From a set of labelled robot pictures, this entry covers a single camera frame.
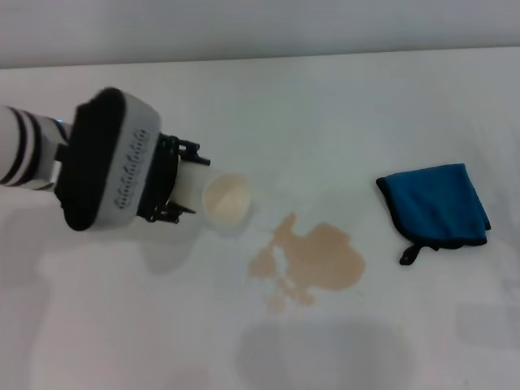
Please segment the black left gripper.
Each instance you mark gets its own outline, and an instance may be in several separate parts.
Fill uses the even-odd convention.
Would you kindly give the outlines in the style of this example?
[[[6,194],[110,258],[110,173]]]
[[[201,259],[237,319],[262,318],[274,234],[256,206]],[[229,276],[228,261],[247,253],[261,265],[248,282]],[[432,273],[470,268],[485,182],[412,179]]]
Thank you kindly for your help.
[[[210,166],[210,160],[199,155],[200,147],[198,143],[178,140],[175,136],[159,135],[137,209],[138,217],[150,223],[177,224],[182,214],[196,214],[194,210],[169,202],[169,198],[176,181],[178,155],[182,161]]]

